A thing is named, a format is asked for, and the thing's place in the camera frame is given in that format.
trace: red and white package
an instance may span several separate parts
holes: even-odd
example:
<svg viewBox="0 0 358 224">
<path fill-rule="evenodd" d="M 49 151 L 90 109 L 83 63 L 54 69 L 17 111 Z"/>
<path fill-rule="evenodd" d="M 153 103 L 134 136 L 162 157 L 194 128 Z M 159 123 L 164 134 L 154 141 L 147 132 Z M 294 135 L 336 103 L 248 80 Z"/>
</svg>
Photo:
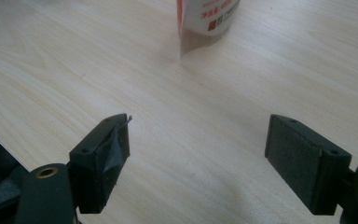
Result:
<svg viewBox="0 0 358 224">
<path fill-rule="evenodd" d="M 176 0 L 181 56 L 210 46 L 227 30 L 240 0 Z"/>
</svg>

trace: light wood tabletop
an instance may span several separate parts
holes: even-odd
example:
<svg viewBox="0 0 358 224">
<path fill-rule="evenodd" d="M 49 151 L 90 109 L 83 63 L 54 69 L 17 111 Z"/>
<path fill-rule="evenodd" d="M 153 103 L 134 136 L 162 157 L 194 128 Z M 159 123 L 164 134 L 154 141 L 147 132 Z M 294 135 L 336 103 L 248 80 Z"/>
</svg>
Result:
<svg viewBox="0 0 358 224">
<path fill-rule="evenodd" d="M 180 59 L 174 0 L 0 0 L 0 143 L 27 169 L 67 163 L 127 113 L 131 156 L 84 223 L 338 223 L 264 157 L 270 114 L 358 166 L 358 0 L 242 0 Z"/>
</svg>

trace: snack bag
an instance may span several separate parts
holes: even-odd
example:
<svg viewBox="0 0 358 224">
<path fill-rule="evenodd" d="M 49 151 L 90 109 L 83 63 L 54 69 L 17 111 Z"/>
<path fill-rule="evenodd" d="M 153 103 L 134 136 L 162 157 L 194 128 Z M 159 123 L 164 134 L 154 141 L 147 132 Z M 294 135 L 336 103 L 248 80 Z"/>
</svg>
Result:
<svg viewBox="0 0 358 224">
<path fill-rule="evenodd" d="M 240 0 L 176 0 L 176 4 L 182 57 L 220 39 Z"/>
</svg>

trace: black object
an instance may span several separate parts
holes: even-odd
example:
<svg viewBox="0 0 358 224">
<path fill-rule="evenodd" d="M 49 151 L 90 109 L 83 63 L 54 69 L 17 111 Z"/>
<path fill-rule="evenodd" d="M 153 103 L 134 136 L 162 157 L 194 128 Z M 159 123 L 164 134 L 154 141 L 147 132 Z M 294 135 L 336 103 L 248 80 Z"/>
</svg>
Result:
<svg viewBox="0 0 358 224">
<path fill-rule="evenodd" d="M 71 152 L 28 173 L 0 146 L 0 224 L 77 223 L 80 213 L 101 213 L 130 156 L 126 114 L 98 124 Z"/>
<path fill-rule="evenodd" d="M 358 223 L 358 168 L 351 154 L 301 122 L 271 115 L 266 158 L 313 215 L 334 215 L 341 223 Z"/>
</svg>

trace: package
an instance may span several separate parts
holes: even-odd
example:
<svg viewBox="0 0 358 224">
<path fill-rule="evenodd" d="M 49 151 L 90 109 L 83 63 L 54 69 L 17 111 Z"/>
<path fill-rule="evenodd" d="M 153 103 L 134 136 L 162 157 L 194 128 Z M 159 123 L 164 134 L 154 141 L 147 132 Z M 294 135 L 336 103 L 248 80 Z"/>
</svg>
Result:
<svg viewBox="0 0 358 224">
<path fill-rule="evenodd" d="M 176 0 L 181 56 L 210 46 L 225 33 L 240 0 Z"/>
</svg>

